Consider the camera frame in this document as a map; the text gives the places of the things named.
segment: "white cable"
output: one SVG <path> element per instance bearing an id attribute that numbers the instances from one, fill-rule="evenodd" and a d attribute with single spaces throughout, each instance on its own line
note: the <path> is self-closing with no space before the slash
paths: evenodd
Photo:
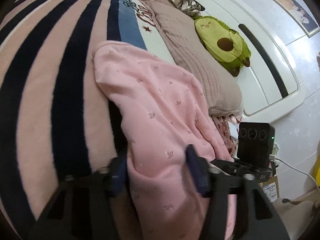
<path id="1" fill-rule="evenodd" d="M 294 170 L 296 170 L 296 171 L 298 171 L 298 172 L 300 172 L 300 173 L 302 173 L 302 174 L 304 174 L 304 175 L 307 175 L 307 176 L 308 176 L 309 178 L 311 178 L 311 179 L 313 180 L 313 182 L 316 184 L 316 189 L 318 190 L 318 192 L 319 192 L 319 194 L 320 194 L 320 189 L 319 189 L 319 187 L 318 187 L 318 184 L 317 184 L 316 180 L 315 180 L 310 174 L 298 170 L 297 168 L 295 168 L 295 167 L 291 166 L 290 164 L 286 163 L 285 161 L 277 158 L 275 155 L 270 154 L 270 155 L 269 155 L 269 159 L 270 159 L 270 160 L 278 160 L 278 161 L 284 163 L 285 165 L 287 165 L 289 168 L 292 168 L 292 169 L 294 169 Z"/>

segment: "picture frame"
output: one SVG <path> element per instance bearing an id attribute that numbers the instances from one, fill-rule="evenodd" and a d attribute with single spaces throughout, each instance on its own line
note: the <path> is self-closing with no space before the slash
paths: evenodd
<path id="1" fill-rule="evenodd" d="M 320 31 L 317 22 L 296 0 L 273 0 L 280 5 L 310 38 Z"/>

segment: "label on box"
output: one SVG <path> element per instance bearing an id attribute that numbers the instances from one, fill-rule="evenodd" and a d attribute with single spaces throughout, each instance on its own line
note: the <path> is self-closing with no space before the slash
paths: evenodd
<path id="1" fill-rule="evenodd" d="M 267 198 L 270 200 L 270 202 L 277 200 L 278 194 L 277 194 L 277 187 L 275 182 L 265 185 L 262 189 L 263 189 L 263 192 L 266 194 Z"/>

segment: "pink floral fabric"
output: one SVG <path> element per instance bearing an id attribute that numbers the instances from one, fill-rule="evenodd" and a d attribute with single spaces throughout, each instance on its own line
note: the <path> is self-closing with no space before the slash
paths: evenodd
<path id="1" fill-rule="evenodd" d="M 216 128 L 218 132 L 220 133 L 223 142 L 225 143 L 228 152 L 230 156 L 232 156 L 235 151 L 236 151 L 236 146 L 237 142 L 232 139 L 231 134 L 230 134 L 230 128 L 228 125 L 228 121 L 230 121 L 230 116 L 224 117 L 216 117 L 216 116 L 211 116 L 214 124 L 216 125 Z"/>
<path id="2" fill-rule="evenodd" d="M 232 160 L 208 115 L 198 80 L 183 68 L 130 44 L 105 41 L 94 51 L 96 82 L 120 109 L 128 140 L 130 191 L 145 240 L 196 240 L 208 199 L 194 187 L 185 149 Z M 226 239 L 235 224 L 229 196 Z"/>

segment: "avocado plush toy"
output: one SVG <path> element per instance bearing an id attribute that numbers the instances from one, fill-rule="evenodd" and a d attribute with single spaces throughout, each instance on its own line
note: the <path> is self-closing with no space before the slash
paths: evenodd
<path id="1" fill-rule="evenodd" d="M 242 66 L 250 66 L 251 51 L 243 38 L 224 22 L 212 16 L 195 20 L 196 31 L 210 54 L 233 76 Z"/>

